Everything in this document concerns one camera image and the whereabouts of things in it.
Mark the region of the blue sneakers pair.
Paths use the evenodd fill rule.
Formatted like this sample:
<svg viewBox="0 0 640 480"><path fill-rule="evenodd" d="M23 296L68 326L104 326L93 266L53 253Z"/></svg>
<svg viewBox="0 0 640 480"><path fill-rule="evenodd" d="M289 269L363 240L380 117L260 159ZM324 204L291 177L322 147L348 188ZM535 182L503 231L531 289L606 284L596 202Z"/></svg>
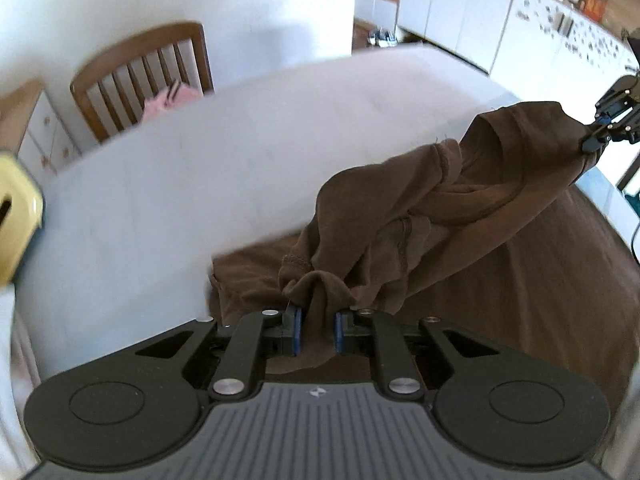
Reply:
<svg viewBox="0 0 640 480"><path fill-rule="evenodd" d="M393 48L398 45L397 37L387 29L371 30L368 35L368 45L376 48Z"/></svg>

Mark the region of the pink item on chair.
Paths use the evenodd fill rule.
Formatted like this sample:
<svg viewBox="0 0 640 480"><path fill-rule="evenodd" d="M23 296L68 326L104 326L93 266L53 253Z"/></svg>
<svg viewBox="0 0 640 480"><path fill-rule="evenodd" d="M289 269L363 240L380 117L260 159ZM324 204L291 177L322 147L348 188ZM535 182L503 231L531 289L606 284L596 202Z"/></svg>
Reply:
<svg viewBox="0 0 640 480"><path fill-rule="evenodd" d="M182 107L203 97L201 90L190 87L181 81L163 88L156 96L146 99L143 105L142 122L160 117L175 108Z"/></svg>

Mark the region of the white cabinet row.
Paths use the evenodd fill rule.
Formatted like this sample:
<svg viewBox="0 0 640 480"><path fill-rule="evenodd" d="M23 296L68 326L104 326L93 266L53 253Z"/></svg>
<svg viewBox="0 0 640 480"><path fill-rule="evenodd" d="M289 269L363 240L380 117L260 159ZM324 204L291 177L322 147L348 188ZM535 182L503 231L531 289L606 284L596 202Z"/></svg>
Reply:
<svg viewBox="0 0 640 480"><path fill-rule="evenodd" d="M399 0L397 25L524 100L598 92L638 67L626 44L558 0Z"/></svg>

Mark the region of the yellow tissue box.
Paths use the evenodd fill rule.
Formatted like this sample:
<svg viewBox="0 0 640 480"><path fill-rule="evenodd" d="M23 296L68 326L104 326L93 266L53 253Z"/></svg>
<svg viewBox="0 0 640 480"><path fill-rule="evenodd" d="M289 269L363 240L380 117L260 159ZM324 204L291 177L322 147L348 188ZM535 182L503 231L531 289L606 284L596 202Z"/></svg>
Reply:
<svg viewBox="0 0 640 480"><path fill-rule="evenodd" d="M41 188L16 156L1 152L1 286L10 284L35 232L42 227Z"/></svg>

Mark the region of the far wooden chair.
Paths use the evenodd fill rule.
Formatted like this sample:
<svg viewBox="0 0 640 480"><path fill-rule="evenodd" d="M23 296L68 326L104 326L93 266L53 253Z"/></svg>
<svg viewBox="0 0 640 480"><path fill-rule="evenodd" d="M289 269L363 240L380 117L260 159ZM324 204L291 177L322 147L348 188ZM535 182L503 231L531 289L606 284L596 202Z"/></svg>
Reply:
<svg viewBox="0 0 640 480"><path fill-rule="evenodd" d="M107 47L73 76L70 94L99 144L142 121L145 105L184 87L215 91L204 26L180 21Z"/></svg>

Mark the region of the wooden sideboard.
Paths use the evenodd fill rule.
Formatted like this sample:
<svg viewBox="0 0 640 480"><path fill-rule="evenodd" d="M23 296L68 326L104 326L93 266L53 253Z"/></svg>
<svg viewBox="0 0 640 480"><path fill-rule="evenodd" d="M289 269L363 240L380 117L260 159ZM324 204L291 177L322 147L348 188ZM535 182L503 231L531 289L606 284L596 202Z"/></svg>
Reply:
<svg viewBox="0 0 640 480"><path fill-rule="evenodd" d="M1 148L16 155L41 185L81 156L39 79L25 82L0 101Z"/></svg>

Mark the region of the brown t-shirt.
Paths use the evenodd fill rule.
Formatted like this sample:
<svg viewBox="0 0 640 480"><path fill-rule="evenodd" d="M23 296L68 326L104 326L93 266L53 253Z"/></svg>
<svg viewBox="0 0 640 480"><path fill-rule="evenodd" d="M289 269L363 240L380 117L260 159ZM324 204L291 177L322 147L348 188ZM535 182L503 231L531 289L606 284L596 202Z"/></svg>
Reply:
<svg viewBox="0 0 640 480"><path fill-rule="evenodd" d="M210 312L230 325L301 307L302 353L268 367L292 379L362 374L335 354L339 310L435 315L590 379L619 408L639 359L639 267L577 187L598 161L588 134L558 103L521 102L461 140L341 171L306 226L214 258Z"/></svg>

